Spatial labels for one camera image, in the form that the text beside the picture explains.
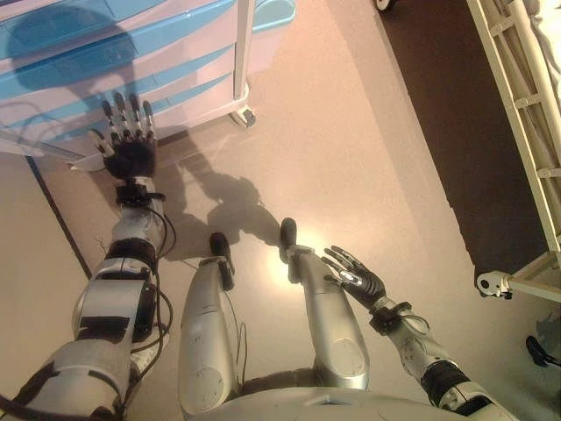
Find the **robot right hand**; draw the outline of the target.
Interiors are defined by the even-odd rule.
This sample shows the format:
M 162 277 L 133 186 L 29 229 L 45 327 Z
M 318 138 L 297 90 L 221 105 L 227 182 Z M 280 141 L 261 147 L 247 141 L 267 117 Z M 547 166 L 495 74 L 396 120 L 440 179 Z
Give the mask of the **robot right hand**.
M 324 279 L 344 289 L 363 307 L 371 310 L 386 296 L 383 281 L 360 260 L 339 246 L 325 248 L 321 261 L 326 264 L 330 275 Z

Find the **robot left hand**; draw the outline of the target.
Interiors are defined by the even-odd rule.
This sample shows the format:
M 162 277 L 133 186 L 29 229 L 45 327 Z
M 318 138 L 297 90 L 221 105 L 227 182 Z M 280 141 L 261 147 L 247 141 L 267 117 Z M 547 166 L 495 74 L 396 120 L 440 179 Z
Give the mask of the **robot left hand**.
M 141 103 L 136 94 L 125 97 L 113 93 L 113 103 L 104 101 L 109 136 L 95 128 L 88 130 L 103 165 L 118 180 L 153 177 L 156 166 L 157 139 L 152 106 Z

